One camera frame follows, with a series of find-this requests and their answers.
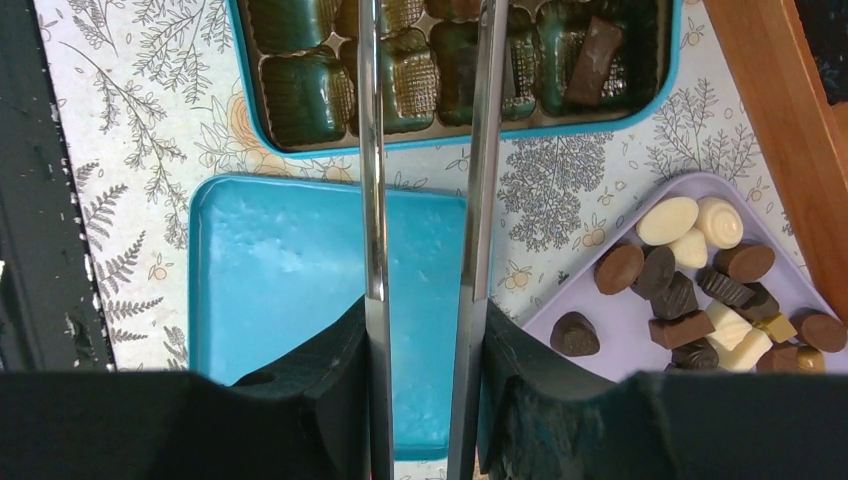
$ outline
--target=dark chocolate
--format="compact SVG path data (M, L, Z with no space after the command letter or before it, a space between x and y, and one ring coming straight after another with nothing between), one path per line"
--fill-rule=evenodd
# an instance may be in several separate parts
M733 310L742 318L753 323L762 322L780 314L780 304L762 283L746 283L745 286L754 291L754 296L741 307L733 307Z
M703 310L695 310L676 320L651 320L648 322L651 340L657 345L673 350L713 333L715 327Z
M797 372L798 346L791 343L775 345L757 361L758 372Z
M456 50L457 75L459 77L459 105L474 105L474 87L477 81L477 45L469 45ZM517 95L515 71L512 66L512 48L509 43L504 52L503 98L515 98Z
M741 243L716 253L713 266L739 283L753 283L774 265L774 249L758 243Z
M697 309L698 299L692 280L680 272L674 272L668 288L651 299L651 310L663 320L673 320Z
M848 329L839 320L821 312L792 317L798 340L823 352L841 352L848 343Z
M613 58L624 42L624 31L598 17L592 17L574 72L565 89L565 101L598 106L604 82L610 75Z
M706 338L671 351L671 362L684 370L712 370L718 367L718 352Z
M711 298L729 307L741 307L754 296L750 288L709 267L698 273L698 285Z
M630 288L645 300L656 298L671 285L674 267L674 252L670 248L647 248L642 273L636 277L636 282Z
M589 319L579 312L568 312L554 324L551 347L566 357L585 357L598 353L601 343Z
M615 295L633 285L644 263L642 249L636 245L614 245L595 266L598 291L604 295Z

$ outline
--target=table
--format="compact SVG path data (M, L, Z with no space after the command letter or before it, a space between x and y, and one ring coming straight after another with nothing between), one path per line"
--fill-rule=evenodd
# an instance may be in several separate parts
M197 184L233 171L355 182L358 158L301 162L261 146L223 0L35 3L117 367L184 369L186 221ZM706 11L685 3L680 74L648 120L502 144L492 296L516 322L653 187L688 171L734 182L803 268ZM386 176L396 188L461 194L468 159L468 145L392 152ZM568 173L539 178L530 160ZM530 198L562 214L528 209ZM399 464L397 478L445 478L445 462Z

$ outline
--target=metal rod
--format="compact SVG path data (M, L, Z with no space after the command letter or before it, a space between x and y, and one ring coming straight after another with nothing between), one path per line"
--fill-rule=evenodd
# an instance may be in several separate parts
M365 223L365 328L369 340L371 474L394 478L389 329L383 97L380 82L381 0L359 2L359 146Z
M480 11L447 480L474 474L508 9L508 0L484 0Z

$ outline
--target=white chocolate piece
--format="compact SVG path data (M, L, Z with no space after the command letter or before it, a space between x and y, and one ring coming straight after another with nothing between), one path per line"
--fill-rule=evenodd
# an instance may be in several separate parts
M704 268L707 266L707 241L704 233L690 228L682 237L668 244L674 253L674 261L684 268Z
M772 345L766 332L754 328L733 350L715 347L718 353L718 366L730 372L747 372L754 368L766 352L771 350Z
M707 340L715 348L733 350L754 329L747 320L718 300L713 300L706 312L715 327L715 332L707 334Z
M698 219L695 227L704 232L707 243L727 250L742 241L744 227L733 205L716 197L698 200Z
M661 200L636 223L636 235L647 245L666 245L688 232L698 218L698 202L689 197Z

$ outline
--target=purple tray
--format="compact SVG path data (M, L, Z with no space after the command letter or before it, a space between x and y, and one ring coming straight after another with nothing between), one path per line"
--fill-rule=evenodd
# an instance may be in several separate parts
M563 283L560 291L524 326L540 342L550 347L554 323L570 311L578 311L595 326L601 342L601 351L587 357L569 358L569 361L612 381L620 381L639 370L663 370L671 359L671 352L651 341L648 320L653 318L651 305L630 289L617 295L605 296L598 292L594 280L594 266L612 245L628 241L642 242L636 236L636 222L657 202L665 197L687 196L700 199L706 196L723 198L739 211L745 226L745 239L772 247L776 261L761 282L780 303L783 313L792 315L803 308L813 308L829 315L833 310L819 295L807 278L798 270L792 258L783 251L774 236L745 202L744 197L725 179L709 173L691 173L680 176L662 187L621 226L592 260ZM710 261L716 249L710 249ZM682 269L689 278L695 270ZM701 308L710 301L700 288L695 288ZM839 353L825 353L829 372L848 372L848 349Z

